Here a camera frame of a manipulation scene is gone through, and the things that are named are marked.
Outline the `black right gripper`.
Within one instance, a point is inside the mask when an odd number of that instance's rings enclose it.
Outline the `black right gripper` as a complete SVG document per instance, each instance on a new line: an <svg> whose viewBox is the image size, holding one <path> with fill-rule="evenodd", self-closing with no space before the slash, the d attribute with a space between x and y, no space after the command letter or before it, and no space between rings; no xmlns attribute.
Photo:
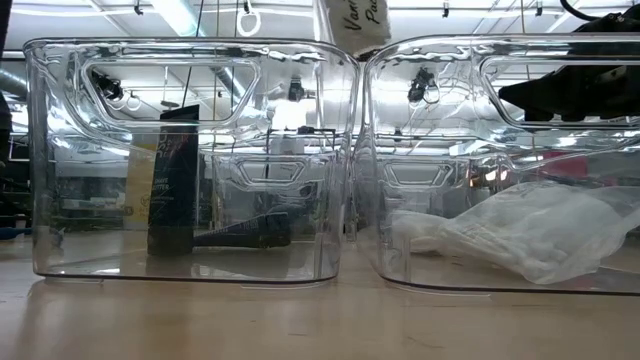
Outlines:
<svg viewBox="0 0 640 360"><path fill-rule="evenodd" d="M640 65L580 66L574 72L565 121L640 116ZM499 98L524 111L525 121L551 121L564 113L557 72L502 87Z"/></svg>

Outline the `clear bag of cotton balls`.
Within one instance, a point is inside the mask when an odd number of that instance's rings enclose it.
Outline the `clear bag of cotton balls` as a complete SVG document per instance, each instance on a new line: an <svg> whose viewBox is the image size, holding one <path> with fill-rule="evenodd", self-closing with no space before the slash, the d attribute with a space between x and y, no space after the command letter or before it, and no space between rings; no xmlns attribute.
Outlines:
<svg viewBox="0 0 640 360"><path fill-rule="evenodd" d="M490 261L547 285L595 272L640 226L640 187L514 185L438 225L446 251Z"/></svg>
<svg viewBox="0 0 640 360"><path fill-rule="evenodd" d="M393 211L390 237L395 245L408 248L411 253L438 253L444 255L450 252L443 233L442 226L447 224L443 217L418 213L407 210Z"/></svg>

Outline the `clear bag labelled Vanity Pack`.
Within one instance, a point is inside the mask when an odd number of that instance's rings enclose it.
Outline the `clear bag labelled Vanity Pack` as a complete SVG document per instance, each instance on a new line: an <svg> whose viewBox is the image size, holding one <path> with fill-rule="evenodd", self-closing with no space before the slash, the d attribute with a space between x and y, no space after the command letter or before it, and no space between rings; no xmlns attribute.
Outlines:
<svg viewBox="0 0 640 360"><path fill-rule="evenodd" d="M391 39L387 0L324 0L333 42L354 57Z"/></svg>

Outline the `dark shave butter tube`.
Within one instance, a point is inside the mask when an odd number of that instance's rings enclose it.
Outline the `dark shave butter tube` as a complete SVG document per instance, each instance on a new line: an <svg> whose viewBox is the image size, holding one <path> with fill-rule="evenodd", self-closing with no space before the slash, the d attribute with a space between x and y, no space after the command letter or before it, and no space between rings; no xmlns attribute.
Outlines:
<svg viewBox="0 0 640 360"><path fill-rule="evenodd" d="M195 235L194 247L268 249L291 244L291 223L286 212L263 214L217 230Z"/></svg>

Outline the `black boxed item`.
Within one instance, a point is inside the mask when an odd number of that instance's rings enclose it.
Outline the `black boxed item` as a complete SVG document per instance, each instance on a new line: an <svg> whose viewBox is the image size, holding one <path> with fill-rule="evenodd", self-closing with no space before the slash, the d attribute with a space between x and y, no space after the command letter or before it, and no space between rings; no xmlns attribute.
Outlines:
<svg viewBox="0 0 640 360"><path fill-rule="evenodd" d="M147 253L181 256L192 252L198 175L200 107L191 105L160 116L149 199Z"/></svg>

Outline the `red storage rack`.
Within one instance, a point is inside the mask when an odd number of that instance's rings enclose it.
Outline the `red storage rack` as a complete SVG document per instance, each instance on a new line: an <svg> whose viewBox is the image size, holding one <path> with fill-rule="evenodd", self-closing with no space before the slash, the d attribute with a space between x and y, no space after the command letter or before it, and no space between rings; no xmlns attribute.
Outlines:
<svg viewBox="0 0 640 360"><path fill-rule="evenodd" d="M565 158L563 152L547 152L543 154L547 163L540 170L550 176L586 178L588 176L588 160L584 156Z"/></svg>

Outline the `clear plastic bin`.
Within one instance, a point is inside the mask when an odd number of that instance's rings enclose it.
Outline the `clear plastic bin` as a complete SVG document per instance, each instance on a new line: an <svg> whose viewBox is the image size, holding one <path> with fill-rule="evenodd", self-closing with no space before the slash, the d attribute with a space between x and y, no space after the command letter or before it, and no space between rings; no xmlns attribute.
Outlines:
<svg viewBox="0 0 640 360"><path fill-rule="evenodd" d="M342 234L345 158L311 155L225 154L213 159L213 220L231 225L259 215L288 216L293 242Z"/></svg>
<svg viewBox="0 0 640 360"><path fill-rule="evenodd" d="M538 285L522 275L450 251L411 253L395 245L379 218L378 161L384 156L469 158L496 193L528 182L579 188L640 187L640 116L581 122L524 121L501 100L505 86L538 79L565 65L640 65L639 55L568 55L576 45L640 44L635 33L426 36L391 45L364 70L363 120L353 157L357 243L378 274L432 290L583 293L640 296L640 226L590 274ZM410 103L421 68L436 75L440 101ZM584 156L588 176L550 176L543 154Z"/></svg>
<svg viewBox="0 0 640 360"><path fill-rule="evenodd" d="M291 39L42 38L24 47L33 190L33 268L51 278L315 283L334 278L341 242L147 253L124 228L129 152L157 148L160 116L200 107L194 236L213 220L213 159L349 152L359 70L333 45ZM299 78L305 96L288 100Z"/></svg>
<svg viewBox="0 0 640 360"><path fill-rule="evenodd" d="M469 158L384 156L378 161L380 221L398 210L454 218L496 193Z"/></svg>

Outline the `white yellow wipes canister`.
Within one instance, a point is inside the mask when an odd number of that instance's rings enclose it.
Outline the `white yellow wipes canister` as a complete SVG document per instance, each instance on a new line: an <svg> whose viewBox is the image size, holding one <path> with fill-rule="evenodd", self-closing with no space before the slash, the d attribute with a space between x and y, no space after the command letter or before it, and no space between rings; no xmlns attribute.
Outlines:
<svg viewBox="0 0 640 360"><path fill-rule="evenodd" d="M153 181L156 146L142 144L129 152L124 203L124 228L145 230Z"/></svg>

